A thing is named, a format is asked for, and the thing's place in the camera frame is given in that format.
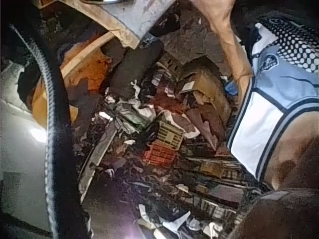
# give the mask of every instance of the wood plank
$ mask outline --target wood plank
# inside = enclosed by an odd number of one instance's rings
[[[96,49],[100,48],[102,45],[113,39],[115,36],[111,32],[107,32],[100,36],[98,39],[93,41],[91,44],[86,46],[80,53],[78,53],[71,61],[69,61],[62,69],[61,73],[63,78],[66,78],[75,68],[83,61],[87,56],[89,56]]]
[[[124,46],[135,49],[140,39],[123,23],[105,11],[100,5],[85,4],[80,0],[60,0],[60,2],[78,10],[113,33]]]

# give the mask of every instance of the blue object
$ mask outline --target blue object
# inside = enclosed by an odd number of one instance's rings
[[[226,86],[225,86],[225,91],[232,95],[235,96],[238,94],[238,87],[237,84],[234,80],[230,81]]]

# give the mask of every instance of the red plastic crate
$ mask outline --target red plastic crate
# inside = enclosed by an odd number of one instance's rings
[[[176,157],[176,152],[168,147],[154,142],[143,154],[143,161],[156,166],[169,168]]]

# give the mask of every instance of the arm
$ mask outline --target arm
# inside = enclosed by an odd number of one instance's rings
[[[233,77],[238,84],[239,103],[253,75],[247,56],[236,39],[230,24],[230,14],[235,0],[192,0],[204,14],[211,29],[218,35]]]

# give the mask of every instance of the black hose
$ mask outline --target black hose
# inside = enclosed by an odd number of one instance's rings
[[[9,27],[35,57],[46,88],[45,191],[52,236],[54,239],[89,238],[77,187],[69,103],[59,66],[26,17],[13,16]]]

